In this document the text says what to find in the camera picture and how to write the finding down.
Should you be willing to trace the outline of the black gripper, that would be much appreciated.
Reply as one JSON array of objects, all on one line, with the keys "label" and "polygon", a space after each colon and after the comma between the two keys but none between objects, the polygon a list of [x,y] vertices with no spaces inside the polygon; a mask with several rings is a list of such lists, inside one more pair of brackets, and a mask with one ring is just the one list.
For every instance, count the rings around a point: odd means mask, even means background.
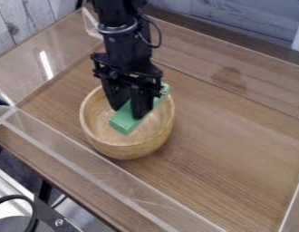
[{"label": "black gripper", "polygon": [[110,32],[98,30],[105,45],[104,53],[93,53],[94,75],[114,111],[130,99],[132,114],[141,120],[153,108],[153,98],[161,97],[162,71],[150,62],[152,44],[149,30]]}]

